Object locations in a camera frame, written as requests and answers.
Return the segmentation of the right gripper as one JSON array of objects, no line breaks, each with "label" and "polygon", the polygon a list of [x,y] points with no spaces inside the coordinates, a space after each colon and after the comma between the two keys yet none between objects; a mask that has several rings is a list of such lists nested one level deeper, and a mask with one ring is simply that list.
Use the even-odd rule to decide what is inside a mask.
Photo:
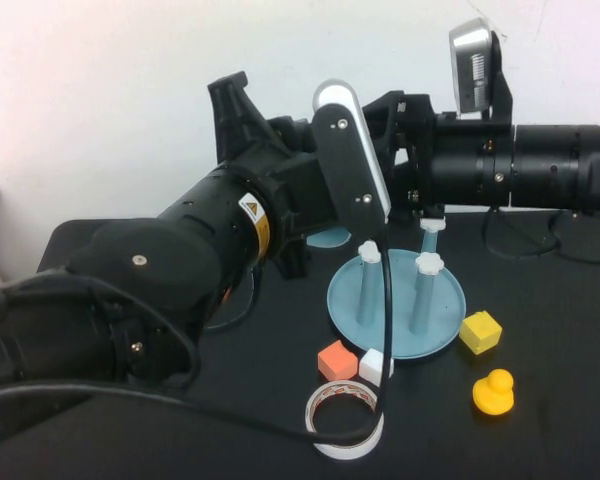
[{"label": "right gripper", "polygon": [[498,93],[488,119],[436,113],[427,95],[389,91],[363,107],[377,159],[394,165],[389,220],[409,223],[410,211],[438,216],[446,205],[506,206],[513,160],[512,96]]}]

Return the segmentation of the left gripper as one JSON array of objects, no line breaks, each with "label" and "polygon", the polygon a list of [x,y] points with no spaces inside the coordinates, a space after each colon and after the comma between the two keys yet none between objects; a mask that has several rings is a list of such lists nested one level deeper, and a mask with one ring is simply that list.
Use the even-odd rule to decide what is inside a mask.
[{"label": "left gripper", "polygon": [[337,215],[305,119],[267,121],[246,93],[238,71],[208,85],[217,163],[255,189],[272,231],[270,255],[284,280],[305,278],[311,254],[306,236],[332,228]]}]

